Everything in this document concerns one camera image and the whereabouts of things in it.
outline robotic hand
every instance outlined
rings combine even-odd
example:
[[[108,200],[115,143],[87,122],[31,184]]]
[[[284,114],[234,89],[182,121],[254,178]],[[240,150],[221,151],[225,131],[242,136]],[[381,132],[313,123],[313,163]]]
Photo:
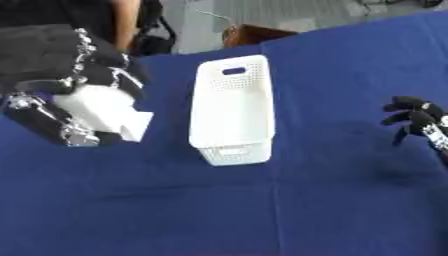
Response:
[[[441,160],[448,164],[448,114],[439,106],[417,97],[398,96],[393,97],[391,104],[384,106],[384,111],[402,112],[383,120],[383,125],[411,121],[398,130],[393,145],[399,146],[408,134],[424,136]]]
[[[133,105],[146,82],[135,61],[84,29],[0,29],[0,111],[54,143],[140,141],[152,113]]]

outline cable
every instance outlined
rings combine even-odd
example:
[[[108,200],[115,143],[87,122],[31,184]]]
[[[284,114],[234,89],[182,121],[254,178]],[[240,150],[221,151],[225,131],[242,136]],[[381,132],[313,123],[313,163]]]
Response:
[[[378,0],[377,2],[364,2],[364,0],[355,0],[356,3],[362,5],[366,9],[364,17],[368,17],[372,14],[372,7],[374,5],[393,5],[404,2],[406,0]]]
[[[185,3],[185,6],[189,6],[191,4],[190,0],[184,0],[184,3]],[[202,13],[202,14],[205,14],[205,15],[210,15],[210,16],[213,16],[215,18],[220,18],[220,19],[226,20],[226,21],[229,22],[229,24],[232,27],[236,27],[235,22],[233,22],[233,20],[231,18],[227,17],[227,16],[218,15],[218,14],[215,14],[215,13],[212,13],[212,12],[201,11],[201,10],[198,10],[198,9],[195,9],[195,8],[193,8],[193,11],[198,12],[198,13]]]

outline white foam block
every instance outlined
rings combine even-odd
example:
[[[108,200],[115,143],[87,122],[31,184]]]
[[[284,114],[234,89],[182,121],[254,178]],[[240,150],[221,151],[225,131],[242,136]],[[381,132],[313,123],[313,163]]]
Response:
[[[84,85],[70,95],[55,95],[54,103],[95,131],[118,133],[140,142],[153,113],[138,112],[134,99],[120,89]]]

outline table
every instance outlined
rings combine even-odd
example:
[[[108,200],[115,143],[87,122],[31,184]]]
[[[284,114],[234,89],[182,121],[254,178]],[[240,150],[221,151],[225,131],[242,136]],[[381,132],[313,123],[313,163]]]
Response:
[[[448,106],[446,31],[428,13],[142,59],[141,144],[61,148],[2,119],[0,255],[447,255],[447,171],[379,125],[394,95]],[[213,168],[188,144],[196,69],[253,54],[271,63],[272,160]]]

